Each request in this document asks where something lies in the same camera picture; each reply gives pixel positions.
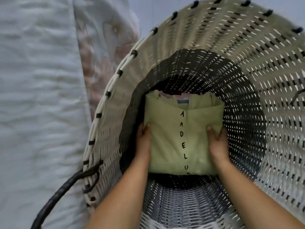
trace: folded shirt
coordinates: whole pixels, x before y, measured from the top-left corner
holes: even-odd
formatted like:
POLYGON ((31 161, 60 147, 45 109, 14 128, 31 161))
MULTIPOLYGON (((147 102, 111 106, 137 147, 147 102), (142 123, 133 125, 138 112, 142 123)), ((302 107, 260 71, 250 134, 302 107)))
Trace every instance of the folded shirt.
POLYGON ((208 153, 206 126, 220 133, 224 103, 209 92, 185 94, 169 96, 155 90, 146 95, 144 124, 152 125, 150 173, 217 174, 208 153))

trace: black handle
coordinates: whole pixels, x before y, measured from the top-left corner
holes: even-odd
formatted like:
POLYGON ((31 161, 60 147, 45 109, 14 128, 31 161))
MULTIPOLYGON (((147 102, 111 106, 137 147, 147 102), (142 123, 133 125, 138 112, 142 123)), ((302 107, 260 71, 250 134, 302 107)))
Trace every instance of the black handle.
POLYGON ((65 195, 65 193, 79 180, 84 177, 89 177, 97 174, 97 179, 94 181, 94 184, 89 188, 91 191, 94 186, 97 184, 97 181, 99 179, 99 167, 103 164, 103 161, 101 160, 97 165, 91 167, 90 169, 83 172, 83 169, 76 172, 71 178, 69 178, 59 189, 56 191, 56 193, 49 199, 49 201, 44 205, 44 207, 40 210, 40 212, 37 214, 36 219, 34 220, 31 229, 41 229, 41 225, 45 221, 46 217, 50 214, 50 212, 53 210, 55 205, 58 203, 58 201, 62 198, 62 196, 65 195))

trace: woven basket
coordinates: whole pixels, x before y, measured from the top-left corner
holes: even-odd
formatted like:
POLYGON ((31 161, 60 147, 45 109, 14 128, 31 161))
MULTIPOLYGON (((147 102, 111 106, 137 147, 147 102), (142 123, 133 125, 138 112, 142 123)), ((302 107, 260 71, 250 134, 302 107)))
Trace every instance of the woven basket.
MULTIPOLYGON (((36 225, 78 179, 88 209, 98 206, 131 162, 142 97, 154 89, 222 99, 232 163, 305 223, 302 30, 249 0, 195 1, 174 12, 118 66, 97 107, 83 169, 36 225)), ((149 175, 140 228, 243 226, 218 177, 149 175)))

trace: light green shirt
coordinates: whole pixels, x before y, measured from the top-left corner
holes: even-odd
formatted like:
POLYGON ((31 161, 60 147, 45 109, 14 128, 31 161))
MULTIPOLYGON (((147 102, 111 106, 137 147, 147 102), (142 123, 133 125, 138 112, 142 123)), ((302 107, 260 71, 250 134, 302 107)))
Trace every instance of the light green shirt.
POLYGON ((151 173, 215 175, 208 154, 206 126, 222 128, 224 103, 212 93, 191 95, 188 104, 175 97, 146 95, 144 124, 152 125, 151 173))

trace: wicker basket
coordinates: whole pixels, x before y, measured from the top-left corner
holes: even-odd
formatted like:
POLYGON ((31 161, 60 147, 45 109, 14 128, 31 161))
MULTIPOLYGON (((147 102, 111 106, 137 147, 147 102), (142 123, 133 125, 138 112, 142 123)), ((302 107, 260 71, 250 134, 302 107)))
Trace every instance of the wicker basket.
MULTIPOLYGON (((142 97, 153 89, 213 92, 222 99, 232 163, 305 223, 302 30, 249 0, 195 1, 174 12, 118 66, 97 107, 83 169, 49 201, 36 225, 81 178, 88 209, 97 207, 132 159, 142 97)), ((218 177, 149 175, 140 228, 177 227, 243 223, 218 177)))

